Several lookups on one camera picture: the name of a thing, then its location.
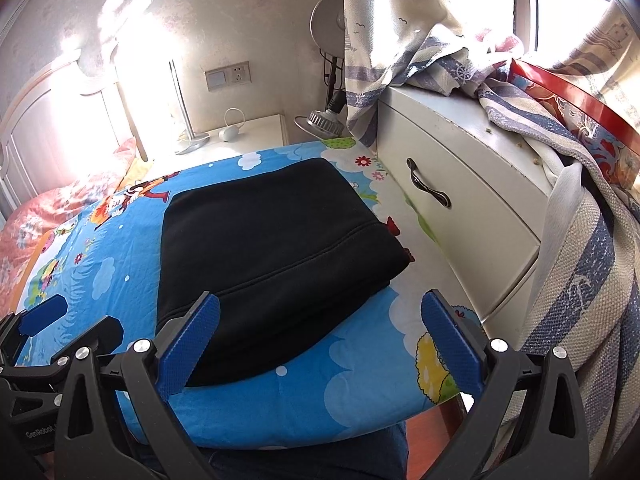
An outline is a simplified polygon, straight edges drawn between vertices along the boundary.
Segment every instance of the black fabric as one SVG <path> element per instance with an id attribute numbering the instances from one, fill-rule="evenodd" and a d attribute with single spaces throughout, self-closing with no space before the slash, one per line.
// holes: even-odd
<path id="1" fill-rule="evenodd" d="M 188 190 L 164 213 L 156 330 L 212 292 L 220 325 L 189 385 L 237 381 L 313 346 L 408 263 L 322 158 Z"/>
<path id="2" fill-rule="evenodd" d="M 409 445 L 401 422 L 340 442 L 279 450 L 199 448 L 218 480 L 406 480 Z M 140 462 L 164 473 L 153 450 Z"/>

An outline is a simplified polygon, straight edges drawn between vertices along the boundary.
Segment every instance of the white headboard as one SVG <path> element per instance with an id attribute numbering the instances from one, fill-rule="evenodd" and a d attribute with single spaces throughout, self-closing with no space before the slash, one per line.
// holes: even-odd
<path id="1" fill-rule="evenodd" d="M 0 198 L 10 211 L 90 173 L 132 136 L 115 68 L 89 78 L 79 57 L 64 54 L 31 77 L 0 121 Z"/>

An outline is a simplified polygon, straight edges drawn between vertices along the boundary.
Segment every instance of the drawer handle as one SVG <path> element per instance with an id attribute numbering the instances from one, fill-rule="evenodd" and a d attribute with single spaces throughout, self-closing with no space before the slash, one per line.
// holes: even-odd
<path id="1" fill-rule="evenodd" d="M 408 158 L 406 160 L 406 164 L 411 170 L 411 182 L 414 183 L 414 186 L 417 187 L 420 191 L 425 191 L 435 197 L 435 199 L 440 202 L 444 207 L 451 207 L 451 200 L 447 196 L 446 193 L 441 191 L 436 191 L 435 189 L 431 189 L 427 186 L 423 181 L 421 181 L 418 176 L 415 174 L 415 171 L 418 169 L 415 161 L 412 158 Z"/>

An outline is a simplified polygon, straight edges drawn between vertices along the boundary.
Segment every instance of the blue gripper pad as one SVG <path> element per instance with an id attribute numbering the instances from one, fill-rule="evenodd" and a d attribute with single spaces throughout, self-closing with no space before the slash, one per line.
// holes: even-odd
<path id="1" fill-rule="evenodd" d="M 219 322 L 220 302 L 208 294 L 158 361 L 156 390 L 164 402 L 182 391 Z"/>
<path id="2" fill-rule="evenodd" d="M 479 399 L 484 390 L 480 358 L 458 330 L 451 310 L 430 290 L 422 297 L 420 314 L 460 391 Z"/>
<path id="3" fill-rule="evenodd" d="M 51 296 L 48 300 L 36 305 L 31 310 L 22 314 L 22 320 L 18 330 L 21 335 L 35 336 L 51 323 L 59 320 L 66 314 L 66 300 L 59 294 Z"/>

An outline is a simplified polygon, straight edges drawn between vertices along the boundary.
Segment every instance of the blue bedsheet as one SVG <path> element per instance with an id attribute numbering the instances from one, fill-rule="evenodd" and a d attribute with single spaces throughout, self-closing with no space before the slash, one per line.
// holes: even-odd
<path id="1" fill-rule="evenodd" d="M 53 294 L 63 295 L 69 307 L 65 317 L 28 342 L 19 363 L 48 364 L 51 355 L 104 315 L 118 318 L 124 327 L 118 351 L 138 338 L 152 338 L 162 215 L 172 196 L 316 156 L 336 165 L 414 263 L 290 362 L 238 383 L 186 388 L 173 396 L 170 403 L 178 418 L 199 446 L 293 447 L 378 430 L 457 393 L 420 320 L 420 298 L 433 287 L 450 303 L 464 303 L 466 296 L 431 239 L 427 222 L 370 151 L 352 139 L 205 164 L 87 208 L 50 236 L 31 271 L 20 308 L 32 308 Z M 473 316 L 464 308 L 459 314 Z M 120 401 L 129 427 L 143 441 L 126 396 Z"/>

